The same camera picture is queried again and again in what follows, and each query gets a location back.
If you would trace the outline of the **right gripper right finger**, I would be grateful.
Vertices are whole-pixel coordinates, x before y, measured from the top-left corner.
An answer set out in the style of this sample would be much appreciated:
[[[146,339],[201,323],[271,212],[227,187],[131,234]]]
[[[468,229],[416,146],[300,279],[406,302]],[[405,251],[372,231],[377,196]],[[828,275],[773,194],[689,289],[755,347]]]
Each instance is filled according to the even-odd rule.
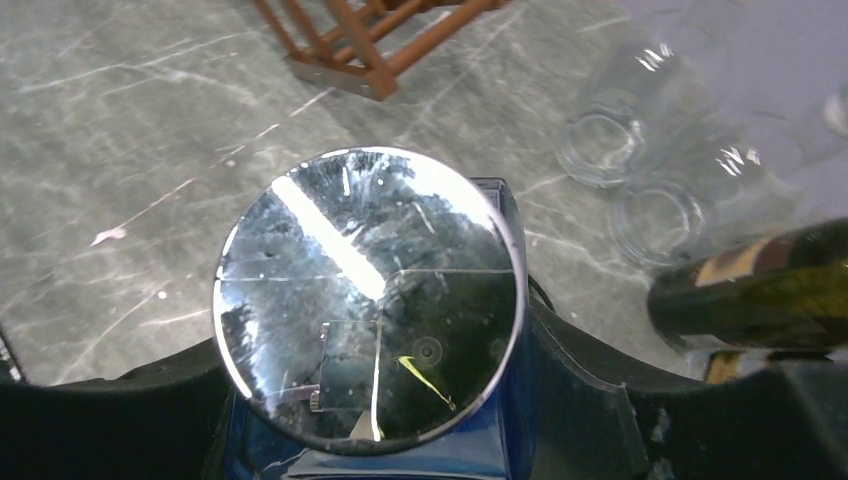
[[[779,362],[711,385],[530,303],[536,479],[843,479],[847,368]]]

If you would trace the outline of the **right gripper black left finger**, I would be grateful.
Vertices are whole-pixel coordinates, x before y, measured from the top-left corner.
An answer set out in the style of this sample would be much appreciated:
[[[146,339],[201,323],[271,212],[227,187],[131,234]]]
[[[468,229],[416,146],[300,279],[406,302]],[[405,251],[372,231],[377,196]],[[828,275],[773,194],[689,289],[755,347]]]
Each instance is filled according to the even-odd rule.
[[[222,479],[231,384],[214,341],[112,380],[1,383],[4,479]]]

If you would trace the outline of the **olive green bottle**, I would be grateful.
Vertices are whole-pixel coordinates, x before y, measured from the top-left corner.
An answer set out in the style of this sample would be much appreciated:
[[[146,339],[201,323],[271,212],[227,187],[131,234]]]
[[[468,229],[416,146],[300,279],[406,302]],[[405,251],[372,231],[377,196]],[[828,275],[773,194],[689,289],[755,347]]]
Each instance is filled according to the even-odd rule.
[[[685,350],[847,343],[847,221],[767,237],[659,275],[656,332]]]

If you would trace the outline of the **clear glass bottle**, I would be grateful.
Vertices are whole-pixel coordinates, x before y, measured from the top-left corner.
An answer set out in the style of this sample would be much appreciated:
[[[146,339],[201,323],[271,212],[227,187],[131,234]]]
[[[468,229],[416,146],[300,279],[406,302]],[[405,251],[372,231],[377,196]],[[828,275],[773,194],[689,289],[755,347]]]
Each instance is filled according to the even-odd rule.
[[[612,239],[642,265],[682,265],[785,230],[801,202],[738,123],[703,119],[656,159],[611,203]]]
[[[564,120],[557,153],[565,172],[608,188],[656,164],[716,103],[729,64],[727,39],[716,27],[629,25],[603,53]]]

